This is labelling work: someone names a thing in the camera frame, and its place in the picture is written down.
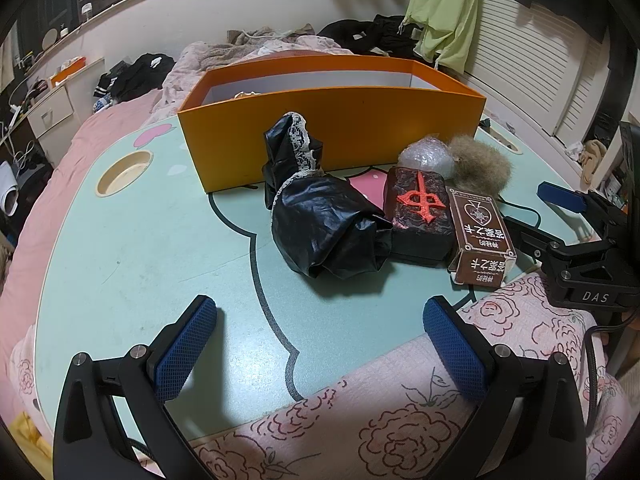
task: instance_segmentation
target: red cross emblem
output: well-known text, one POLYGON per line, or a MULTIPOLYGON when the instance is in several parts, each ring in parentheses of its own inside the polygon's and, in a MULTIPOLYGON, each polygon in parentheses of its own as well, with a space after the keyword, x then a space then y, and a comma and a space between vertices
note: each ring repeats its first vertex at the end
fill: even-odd
POLYGON ((438 198, 435 193, 427 193, 424 189, 424 177, 422 176, 422 172, 417 170, 418 174, 418 191, 412 189, 411 191, 407 191, 403 195, 398 195, 398 202, 409 206, 409 207, 419 207, 418 211, 413 211, 414 213, 420 215, 427 224, 431 223, 435 218, 434 215, 431 214, 431 207, 440 207, 446 208, 446 206, 442 203, 442 201, 438 198))

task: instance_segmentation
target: blue textured pad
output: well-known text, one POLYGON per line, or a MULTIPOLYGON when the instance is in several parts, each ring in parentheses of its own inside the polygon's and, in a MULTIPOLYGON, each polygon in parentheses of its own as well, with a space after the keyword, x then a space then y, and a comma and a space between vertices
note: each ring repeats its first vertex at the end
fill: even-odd
POLYGON ((538 198, 543 202, 558 205, 574 213, 587 211, 584 199, 572 190, 556 186, 549 182, 542 182, 538 186, 538 198))
POLYGON ((424 305, 422 323, 462 396, 471 402, 483 400, 484 366, 436 299, 431 298, 424 305))
POLYGON ((216 304, 211 298, 207 298, 191 316, 184 330, 156 367, 154 389, 158 400, 166 402, 180 394, 204 345, 216 327, 217 318, 216 304))

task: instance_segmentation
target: fur ball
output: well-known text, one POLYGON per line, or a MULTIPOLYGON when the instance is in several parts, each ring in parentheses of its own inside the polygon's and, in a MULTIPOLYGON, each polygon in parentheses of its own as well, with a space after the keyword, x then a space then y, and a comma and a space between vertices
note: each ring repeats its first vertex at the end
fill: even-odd
POLYGON ((457 189, 496 197, 511 178, 509 159, 473 137, 454 137, 449 150, 455 161, 453 183, 457 189))

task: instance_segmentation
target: scratch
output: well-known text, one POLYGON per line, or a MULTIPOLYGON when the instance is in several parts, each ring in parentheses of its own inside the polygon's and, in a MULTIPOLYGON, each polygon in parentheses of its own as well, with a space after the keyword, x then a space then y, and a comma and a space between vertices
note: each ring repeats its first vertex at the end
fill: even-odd
MULTIPOLYGON (((270 242, 267 242, 267 243, 261 245, 260 247, 256 248, 256 252, 259 251, 264 246, 269 245, 269 243, 270 242)), ((207 270, 206 272, 201 272, 200 274, 196 274, 195 276, 190 276, 188 278, 184 278, 183 280, 180 280, 178 283, 188 282, 189 280, 193 280, 194 278, 199 278, 200 276, 205 276, 206 274, 211 274, 212 272, 216 272, 217 270, 222 269, 222 267, 226 267, 226 266, 228 266, 228 264, 232 264, 234 261, 239 260, 240 258, 244 258, 244 257, 246 257, 248 255, 249 255, 249 253, 240 254, 240 256, 236 256, 232 260, 229 260, 228 262, 225 262, 222 265, 217 266, 215 269, 207 270)))
POLYGON ((109 276, 107 276, 107 279, 106 279, 106 280, 104 280, 104 281, 102 282, 102 284, 103 284, 103 285, 104 285, 105 283, 107 283, 107 280, 108 280, 111 276, 113 276, 113 275, 116 273, 116 270, 118 270, 118 267, 119 267, 119 266, 120 266, 120 262, 117 262, 116 268, 115 268, 115 269, 113 269, 113 272, 112 272, 109 276))

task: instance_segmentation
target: green garment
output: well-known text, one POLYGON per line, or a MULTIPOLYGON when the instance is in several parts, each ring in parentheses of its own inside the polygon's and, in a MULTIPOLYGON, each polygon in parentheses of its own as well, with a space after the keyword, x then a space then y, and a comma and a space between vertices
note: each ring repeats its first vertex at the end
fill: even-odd
POLYGON ((404 24, 417 23, 424 31, 415 51, 425 60, 465 71, 466 56, 476 28, 478 0, 410 0, 404 24))

